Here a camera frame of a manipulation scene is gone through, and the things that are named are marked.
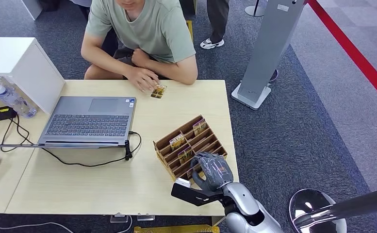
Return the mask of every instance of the cable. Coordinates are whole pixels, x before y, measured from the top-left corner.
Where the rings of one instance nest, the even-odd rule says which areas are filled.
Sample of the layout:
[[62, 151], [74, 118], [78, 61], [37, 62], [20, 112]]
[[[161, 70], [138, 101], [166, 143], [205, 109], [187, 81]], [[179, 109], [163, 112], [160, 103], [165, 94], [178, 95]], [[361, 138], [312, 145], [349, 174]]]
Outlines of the cable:
[[64, 162], [63, 160], [61, 160], [60, 158], [58, 158], [57, 155], [51, 153], [51, 151], [49, 151], [45, 148], [42, 148], [42, 149], [45, 150], [46, 152], [48, 152], [50, 155], [52, 155], [54, 158], [56, 158], [58, 161], [60, 161], [61, 163], [65, 164], [65, 165], [80, 165], [80, 166], [86, 166], [86, 167], [95, 167], [95, 166], [102, 166], [102, 165], [118, 162], [118, 161], [125, 159], [125, 157], [122, 157], [121, 159], [111, 160], [111, 161], [108, 161], [108, 162], [105, 162], [105, 163], [102, 163], [102, 164], [94, 164], [94, 165], [87, 165], [87, 164], [80, 164], [80, 163], [67, 163], [67, 162]]
[[141, 135], [140, 135], [139, 133], [137, 133], [137, 132], [129, 131], [128, 134], [136, 134], [136, 135], [138, 135], [138, 137], [140, 138], [140, 142], [138, 143], [137, 147], [134, 148], [134, 149], [131, 151], [131, 154], [132, 154], [134, 151], [136, 151], [136, 150], [140, 147], [141, 142], [142, 142], [143, 140], [141, 139]]
[[66, 229], [68, 232], [74, 233], [70, 229], [68, 229], [67, 227], [61, 225], [60, 223], [56, 223], [56, 222], [46, 222], [46, 223], [41, 223], [41, 224], [29, 224], [29, 225], [15, 226], [15, 227], [0, 227], [0, 230], [10, 230], [10, 229], [15, 229], [15, 228], [20, 228], [20, 227], [36, 227], [36, 226], [44, 226], [44, 225], [48, 225], [48, 224], [60, 226], [64, 229]]
[[[4, 145], [4, 141], [5, 141], [5, 137], [7, 136], [7, 133], [8, 131], [10, 130], [10, 127], [11, 127], [11, 124], [14, 123], [17, 125], [17, 133], [22, 137], [24, 138], [24, 140], [20, 143], [20, 145], [22, 145], [24, 142], [29, 142], [31, 145], [33, 145], [34, 143], [31, 142], [29, 139], [28, 139], [28, 136], [30, 135], [30, 132], [28, 130], [26, 130], [24, 127], [22, 127], [20, 125], [20, 118], [19, 118], [19, 115], [17, 114], [17, 122], [15, 122], [13, 119], [10, 119], [10, 124], [8, 125], [7, 127], [7, 130], [5, 131], [5, 134], [2, 138], [2, 141], [1, 141], [1, 144]], [[24, 130], [27, 135], [24, 136], [21, 134], [21, 132], [19, 131], [19, 129], [22, 129]], [[141, 146], [141, 143], [142, 143], [142, 138], [141, 138], [141, 135], [137, 132], [133, 132], [133, 131], [129, 131], [129, 134], [136, 134], [138, 135], [138, 137], [140, 138], [140, 142], [138, 143], [137, 147], [134, 148], [132, 151], [131, 151], [131, 154], [133, 152], [135, 152], [140, 146]], [[15, 150], [16, 148], [12, 148], [12, 149], [9, 149], [9, 150], [4, 150], [2, 147], [0, 148], [1, 151], [3, 152], [10, 152], [12, 150]], [[45, 148], [42, 148], [43, 150], [45, 150], [46, 152], [48, 152], [51, 156], [53, 156], [54, 158], [56, 158], [58, 161], [60, 161], [61, 163], [65, 164], [65, 165], [80, 165], [80, 166], [85, 166], [85, 167], [96, 167], [96, 166], [102, 166], [102, 165], [107, 165], [107, 164], [110, 164], [110, 163], [114, 163], [114, 162], [118, 162], [118, 161], [121, 161], [123, 159], [125, 159], [126, 157], [123, 157], [123, 158], [120, 158], [120, 159], [116, 159], [116, 160], [111, 160], [111, 161], [108, 161], [108, 162], [105, 162], [105, 163], [101, 163], [101, 164], [94, 164], [94, 165], [87, 165], [87, 164], [81, 164], [81, 163], [67, 163], [67, 162], [64, 162], [62, 159], [60, 159], [57, 155], [53, 154], [51, 151], [45, 149]]]
[[[22, 141], [20, 144], [23, 144], [25, 141], [29, 142], [30, 144], [33, 144], [29, 139], [28, 139], [28, 135], [30, 135], [30, 133], [28, 132], [28, 130], [24, 129], [22, 126], [20, 126], [19, 124], [19, 116], [17, 115], [17, 122], [15, 122], [14, 120], [11, 119], [11, 121], [13, 123], [15, 123], [17, 125], [17, 132], [18, 134], [24, 138], [24, 141]], [[19, 132], [19, 128], [22, 128], [25, 132], [27, 132], [27, 136], [23, 136], [20, 132]], [[140, 145], [141, 145], [141, 142], [142, 142], [142, 138], [141, 138], [141, 135], [137, 132], [133, 132], [133, 131], [129, 131], [129, 134], [136, 134], [138, 135], [138, 137], [140, 138], [140, 142], [138, 143], [137, 147], [135, 149], [133, 149], [131, 151], [131, 153], [133, 153], [134, 151], [136, 151]], [[116, 159], [116, 160], [111, 160], [111, 161], [108, 161], [108, 162], [105, 162], [105, 163], [101, 163], [101, 164], [94, 164], [94, 165], [87, 165], [87, 164], [81, 164], [81, 163], [67, 163], [65, 161], [63, 161], [62, 159], [60, 159], [57, 155], [53, 154], [51, 151], [45, 149], [45, 148], [42, 148], [43, 150], [45, 150], [47, 153], [49, 153], [51, 156], [53, 156], [54, 158], [56, 158], [58, 161], [60, 161], [62, 164], [65, 164], [65, 165], [79, 165], [79, 166], [85, 166], [85, 167], [96, 167], [96, 166], [102, 166], [102, 165], [107, 165], [107, 164], [110, 164], [110, 163], [114, 163], [114, 162], [118, 162], [118, 161], [121, 161], [123, 159], [125, 159], [125, 157], [122, 157], [120, 159]]]
[[131, 217], [131, 215], [127, 215], [127, 216], [130, 217], [130, 219], [131, 219], [130, 225], [128, 226], [128, 228], [126, 230], [123, 230], [123, 231], [120, 231], [120, 232], [117, 232], [117, 233], [124, 233], [124, 232], [128, 231], [131, 228], [131, 226], [132, 226], [132, 217]]
[[[24, 140], [23, 140], [21, 143], [19, 143], [19, 144], [22, 145], [25, 141], [30, 142], [30, 141], [28, 140], [28, 136], [30, 135], [30, 132], [29, 132], [28, 130], [26, 130], [26, 129], [24, 129], [23, 127], [20, 126], [20, 117], [19, 117], [19, 115], [17, 114], [17, 122], [15, 122], [13, 119], [10, 119], [10, 124], [8, 125], [7, 130], [5, 131], [4, 136], [2, 137], [1, 144], [4, 144], [5, 137], [6, 137], [7, 133], [8, 133], [8, 130], [10, 129], [10, 126], [11, 126], [12, 123], [15, 123], [15, 124], [17, 125], [17, 133], [18, 133], [22, 138], [24, 138]], [[22, 135], [22, 134], [20, 133], [20, 131], [19, 131], [19, 128], [22, 128], [22, 129], [27, 133], [27, 135], [26, 135], [26, 136]], [[10, 152], [10, 151], [15, 150], [15, 149], [17, 149], [17, 147], [14, 147], [14, 148], [9, 149], [9, 150], [4, 150], [2, 147], [0, 148], [0, 150], [1, 150], [2, 152]]]

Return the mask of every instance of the shorts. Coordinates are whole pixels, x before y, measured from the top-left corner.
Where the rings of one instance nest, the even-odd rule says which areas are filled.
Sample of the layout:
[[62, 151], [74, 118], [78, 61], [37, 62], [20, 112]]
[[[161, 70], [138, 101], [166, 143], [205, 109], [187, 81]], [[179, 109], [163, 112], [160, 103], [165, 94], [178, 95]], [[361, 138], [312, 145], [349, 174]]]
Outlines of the shorts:
[[[115, 54], [114, 54], [114, 58], [127, 64], [127, 65], [130, 65], [130, 66], [133, 66], [133, 67], [137, 67], [136, 65], [134, 65], [134, 63], [132, 63], [131, 61], [131, 58], [132, 58], [132, 53], [134, 52], [134, 50], [132, 49], [129, 49], [129, 48], [122, 48], [122, 49], [117, 49], [117, 51], [115, 51]], [[157, 74], [158, 75], [158, 79], [160, 80], [169, 80], [169, 78], [167, 77], [164, 77], [160, 74]]]

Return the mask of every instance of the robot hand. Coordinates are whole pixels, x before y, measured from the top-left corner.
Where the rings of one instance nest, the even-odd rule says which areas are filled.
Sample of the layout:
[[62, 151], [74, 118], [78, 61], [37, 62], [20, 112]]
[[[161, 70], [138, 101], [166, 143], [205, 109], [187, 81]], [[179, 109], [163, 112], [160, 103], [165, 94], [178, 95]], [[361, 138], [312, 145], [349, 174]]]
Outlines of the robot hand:
[[191, 188], [189, 181], [178, 178], [171, 195], [197, 206], [220, 201], [227, 226], [232, 233], [283, 233], [279, 223], [254, 199], [241, 183], [233, 182], [232, 172], [222, 156], [201, 152], [191, 161], [200, 164], [206, 180], [193, 169], [193, 180], [202, 190]]

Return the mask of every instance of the card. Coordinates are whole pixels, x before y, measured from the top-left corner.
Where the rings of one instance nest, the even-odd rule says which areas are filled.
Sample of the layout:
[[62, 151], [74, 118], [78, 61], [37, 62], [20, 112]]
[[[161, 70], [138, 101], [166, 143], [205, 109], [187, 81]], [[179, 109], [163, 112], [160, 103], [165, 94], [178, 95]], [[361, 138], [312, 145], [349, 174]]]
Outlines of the card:
[[195, 136], [199, 135], [206, 128], [207, 128], [207, 123], [205, 122], [205, 119], [203, 118], [199, 122], [193, 125], [194, 135]]
[[171, 150], [175, 151], [185, 143], [185, 137], [182, 133], [170, 140]]
[[164, 91], [167, 89], [167, 86], [165, 85], [159, 85], [157, 84], [157, 88], [155, 88], [152, 93], [151, 97], [161, 99], [163, 97]]
[[180, 160], [181, 165], [183, 165], [185, 162], [187, 162], [193, 156], [194, 156], [194, 152], [193, 152], [193, 149], [191, 147], [188, 147], [187, 149], [178, 153], [178, 159]]

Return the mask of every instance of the wooden card holder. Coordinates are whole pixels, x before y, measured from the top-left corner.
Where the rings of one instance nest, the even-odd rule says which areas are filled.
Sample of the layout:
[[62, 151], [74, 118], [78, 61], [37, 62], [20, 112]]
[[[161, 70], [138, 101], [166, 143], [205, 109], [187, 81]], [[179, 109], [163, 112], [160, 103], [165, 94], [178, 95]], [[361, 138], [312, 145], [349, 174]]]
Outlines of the wooden card holder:
[[[177, 178], [183, 178], [193, 183], [191, 176], [193, 169], [195, 169], [200, 176], [204, 175], [199, 165], [190, 168], [190, 163], [193, 158], [190, 158], [188, 161], [181, 164], [178, 154], [188, 147], [192, 148], [194, 154], [206, 151], [223, 155], [224, 158], [227, 156], [226, 150], [223, 148], [220, 141], [218, 141], [217, 136], [207, 123], [206, 128], [195, 136], [193, 125], [202, 119], [204, 119], [204, 117], [199, 115], [178, 129], [174, 130], [169, 135], [163, 137], [158, 142], [153, 142], [155, 151], [157, 152], [157, 157], [160, 159], [168, 173], [170, 173], [171, 178], [174, 181]], [[181, 133], [185, 137], [185, 143], [173, 151], [170, 146], [170, 140]]]

